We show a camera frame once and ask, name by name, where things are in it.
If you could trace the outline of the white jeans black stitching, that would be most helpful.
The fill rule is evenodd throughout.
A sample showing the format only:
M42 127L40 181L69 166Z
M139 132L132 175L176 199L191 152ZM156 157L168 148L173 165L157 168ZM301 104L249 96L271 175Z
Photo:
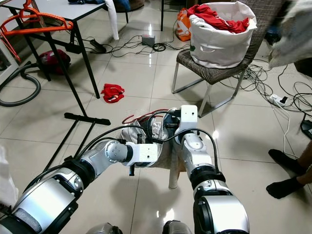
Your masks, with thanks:
M152 133L150 136L159 139L165 139L173 135L173 133L167 133L162 130L163 118L147 120L144 123L131 123L127 125L141 126L145 129L151 127ZM120 138L132 143L145 143L147 134L145 131L138 128L125 128L121 130ZM177 181L180 176L180 172L184 172L183 162L179 158L180 146L176 144L174 140L160 143L161 150L158 161L151 167L169 169L169 189L176 189Z

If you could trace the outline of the white table black legs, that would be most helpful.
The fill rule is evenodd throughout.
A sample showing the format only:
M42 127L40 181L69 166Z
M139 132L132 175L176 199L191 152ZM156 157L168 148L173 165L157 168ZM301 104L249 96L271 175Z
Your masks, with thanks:
M78 51L83 57L85 67L91 79L92 87L94 89L94 94L96 98L100 98L100 91L98 91L94 74L92 72L92 67L85 50L84 40L80 31L80 26L78 20L85 18L96 11L98 11L98 6L94 5L71 5L67 0L33 0L36 3L37 9L43 13L54 14L56 16L65 18L74 23L73 29L70 31L70 41L64 42L61 40L56 40L53 38L47 38L38 34L27 34L25 40L30 47L31 54L37 59L37 62L41 64L39 59L39 53L36 51L32 39L39 39L45 42L49 42L53 45L62 45L65 49Z

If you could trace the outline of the grey power box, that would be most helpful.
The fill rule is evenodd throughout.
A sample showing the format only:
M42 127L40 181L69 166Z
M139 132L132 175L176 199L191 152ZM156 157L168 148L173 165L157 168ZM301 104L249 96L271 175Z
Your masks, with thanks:
M156 44L156 36L150 34L143 34L141 37L142 45L153 47Z

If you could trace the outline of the brown plaid chair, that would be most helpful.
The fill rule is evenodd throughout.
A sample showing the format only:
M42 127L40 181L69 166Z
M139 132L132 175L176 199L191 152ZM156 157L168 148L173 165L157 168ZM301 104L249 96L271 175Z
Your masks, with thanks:
M184 91L187 88L190 88L201 81L205 81L209 86L205 93L204 100L201 102L200 107L198 107L198 117L204 117L212 111L215 111L219 107L223 106L225 103L230 102L233 100L238 91L240 90L240 86L247 71L248 67L251 65L252 61L254 60L256 54L258 53L263 40L264 36L267 32L268 27L272 24L272 22L277 18L280 9L282 8L283 4L285 4L288 0L236 0L240 1L247 6L249 6L254 14L256 15L257 26L258 28L254 31L252 35L251 44L248 47L247 53L245 54L243 60L235 67L232 68L225 68L225 69L217 69L217 68L207 68L203 65L197 64L193 61L193 58L190 54L190 49L185 49L180 51L176 57L176 68L180 65L183 67L187 67L190 71L194 72L200 78L187 84L181 88L176 88L176 83L172 84L172 93L178 93ZM234 88L234 93L221 103L218 103L214 107L209 106L209 95L210 89L216 83L231 78L237 77L238 82L236 87Z

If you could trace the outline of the white power strip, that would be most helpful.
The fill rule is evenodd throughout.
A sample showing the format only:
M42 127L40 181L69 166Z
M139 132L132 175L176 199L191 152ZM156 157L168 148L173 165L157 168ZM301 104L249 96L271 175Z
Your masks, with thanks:
M285 107L287 105L288 97L286 96L278 96L276 94L272 94L269 98L270 103L279 107Z

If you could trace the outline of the black wifi router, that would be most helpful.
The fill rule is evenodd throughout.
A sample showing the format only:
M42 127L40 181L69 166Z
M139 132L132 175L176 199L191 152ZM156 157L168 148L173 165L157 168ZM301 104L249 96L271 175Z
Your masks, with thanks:
M303 132L303 134L305 134L307 138L312 140L312 121L306 120L306 117L307 117L307 114L303 114L303 118L299 127L301 131Z

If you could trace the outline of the grey right robot leg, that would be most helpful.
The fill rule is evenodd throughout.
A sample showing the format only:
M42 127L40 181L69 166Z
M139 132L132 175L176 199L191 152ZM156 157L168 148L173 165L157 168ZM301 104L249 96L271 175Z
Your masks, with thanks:
M193 234L193 231L181 221L169 220L163 225L162 234Z

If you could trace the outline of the clear plastic bag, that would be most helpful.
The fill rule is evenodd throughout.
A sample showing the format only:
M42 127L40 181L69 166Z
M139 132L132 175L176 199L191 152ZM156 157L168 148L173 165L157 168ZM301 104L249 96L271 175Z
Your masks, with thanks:
M269 68L312 58L312 0L295 0L280 28L281 40L272 45Z

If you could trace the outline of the white long sleeve garment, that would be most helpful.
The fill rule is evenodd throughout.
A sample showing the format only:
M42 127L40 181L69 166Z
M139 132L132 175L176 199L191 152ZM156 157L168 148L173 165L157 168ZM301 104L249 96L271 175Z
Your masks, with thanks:
M114 40L119 40L117 27L117 11L113 0L103 0L109 14L109 22L111 22L111 32Z

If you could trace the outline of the blue jeans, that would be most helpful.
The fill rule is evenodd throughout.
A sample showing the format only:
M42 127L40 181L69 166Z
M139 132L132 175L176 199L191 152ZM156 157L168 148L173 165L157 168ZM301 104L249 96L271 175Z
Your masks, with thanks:
M112 9L117 13L127 13L132 10L129 0L67 0L71 5L94 5L102 9Z

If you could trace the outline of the orange hanger bunch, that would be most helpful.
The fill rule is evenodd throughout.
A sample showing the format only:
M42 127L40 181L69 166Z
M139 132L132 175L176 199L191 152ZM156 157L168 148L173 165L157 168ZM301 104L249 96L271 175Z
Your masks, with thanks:
M61 25L58 26L48 26L45 25L44 18L50 18L54 20L60 20L62 22ZM23 22L30 22L30 23L39 23L41 27L38 28L27 28L27 29L19 29L9 31L6 28L6 24L13 21L13 20L22 20ZM7 18L1 25L0 25L0 39L4 45L6 45L7 49L13 54L14 58L20 62L21 59L18 56L18 53L14 50L13 46L7 39L7 36L13 36L16 34L35 34L35 33L50 33L54 31L70 31L74 27L74 23L65 20L65 18L56 16L54 14L49 13L40 13L38 11L36 3L33 0L25 0L23 4L23 8L20 9L19 13L14 13L13 16Z

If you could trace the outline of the red sports garment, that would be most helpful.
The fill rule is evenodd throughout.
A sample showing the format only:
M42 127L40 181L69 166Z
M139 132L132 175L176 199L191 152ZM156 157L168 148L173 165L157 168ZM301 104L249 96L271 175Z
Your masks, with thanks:
M194 5L187 9L187 16L190 18L191 15L205 20L207 24L212 25L215 29L229 31L234 34L245 32L249 26L249 18L239 21L224 20L206 3Z

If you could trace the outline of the blue round stool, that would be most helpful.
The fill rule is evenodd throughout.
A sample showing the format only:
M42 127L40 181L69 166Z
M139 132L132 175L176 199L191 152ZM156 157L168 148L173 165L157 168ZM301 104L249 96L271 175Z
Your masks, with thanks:
M267 32L264 36L264 39L267 41L268 45L273 45L274 43L281 40L281 33L277 25L270 25L267 29Z

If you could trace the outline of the red wire hanger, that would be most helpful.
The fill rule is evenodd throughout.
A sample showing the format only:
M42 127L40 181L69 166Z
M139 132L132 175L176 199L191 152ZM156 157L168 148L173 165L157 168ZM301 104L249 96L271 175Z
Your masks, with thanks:
M131 123L144 123L146 122L151 116L154 115L156 111L148 112L146 114L143 114L142 116L136 117L134 115L130 115L127 118L123 119L122 124L127 125Z

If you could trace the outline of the black power adapter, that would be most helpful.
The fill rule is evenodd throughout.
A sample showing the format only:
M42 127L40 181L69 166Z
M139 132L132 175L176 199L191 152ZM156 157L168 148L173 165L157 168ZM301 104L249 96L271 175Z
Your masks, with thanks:
M89 40L90 45L93 47L94 53L97 54L106 54L108 53L104 45L100 44L95 39Z

